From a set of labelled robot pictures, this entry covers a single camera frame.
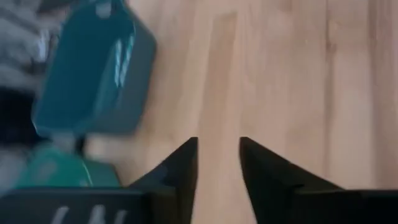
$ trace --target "gray fabric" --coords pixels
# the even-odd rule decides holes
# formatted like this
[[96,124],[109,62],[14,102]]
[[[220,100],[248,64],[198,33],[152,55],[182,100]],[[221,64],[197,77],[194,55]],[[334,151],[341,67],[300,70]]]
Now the gray fabric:
[[26,167],[27,153],[23,147],[0,147],[0,196],[6,193],[18,181]]
[[39,15],[41,2],[0,1],[0,86],[38,92],[68,12]]

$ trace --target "black plastic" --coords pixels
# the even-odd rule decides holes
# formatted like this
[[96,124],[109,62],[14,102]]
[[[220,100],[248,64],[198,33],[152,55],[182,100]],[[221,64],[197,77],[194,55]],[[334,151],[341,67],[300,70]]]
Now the black plastic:
[[398,222],[396,190],[344,190],[247,137],[240,158],[258,224]]

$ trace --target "light wood surface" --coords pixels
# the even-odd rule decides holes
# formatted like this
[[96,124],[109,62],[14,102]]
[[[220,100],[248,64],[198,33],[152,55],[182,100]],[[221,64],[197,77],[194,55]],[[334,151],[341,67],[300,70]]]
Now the light wood surface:
[[349,189],[398,187],[398,1],[131,0],[159,44],[142,124],[95,136],[128,184],[199,137],[193,224],[255,223],[249,136]]

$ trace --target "green object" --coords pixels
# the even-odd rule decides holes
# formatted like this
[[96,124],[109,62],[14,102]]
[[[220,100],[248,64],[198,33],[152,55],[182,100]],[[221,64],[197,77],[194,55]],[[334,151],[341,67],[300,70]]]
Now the green object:
[[154,56],[153,35],[122,0],[78,7],[35,105],[37,132],[130,134],[144,109]]
[[43,145],[17,183],[17,187],[119,187],[111,165],[82,159]]

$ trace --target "blurry object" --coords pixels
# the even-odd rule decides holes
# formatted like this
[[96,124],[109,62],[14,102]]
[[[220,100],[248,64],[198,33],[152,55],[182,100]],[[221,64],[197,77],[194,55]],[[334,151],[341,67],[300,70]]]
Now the blurry object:
[[37,10],[39,14],[48,13],[52,11],[59,11],[70,7],[71,4],[75,4],[79,0],[42,0]]
[[41,2],[42,0],[1,0],[1,4],[3,5],[19,7],[32,12],[39,8]]
[[188,224],[197,147],[198,139],[189,139],[130,187],[12,190],[0,198],[0,223]]
[[43,140],[30,119],[33,100],[30,94],[0,87],[0,146],[32,147]]
[[49,30],[41,29],[28,19],[0,6],[0,57],[3,60],[13,60],[21,66],[47,60]]
[[111,165],[64,152],[53,144],[34,150],[17,187],[118,187]]
[[122,0],[79,7],[63,27],[33,120],[54,133],[130,134],[147,96],[155,39]]
[[42,80],[42,77],[32,76],[17,70],[16,67],[0,64],[0,87],[36,93],[40,89]]
[[76,138],[72,134],[54,134],[51,136],[54,146],[63,152],[77,153],[83,156],[84,138]]
[[28,154],[24,147],[0,146],[0,195],[13,188],[26,167]]

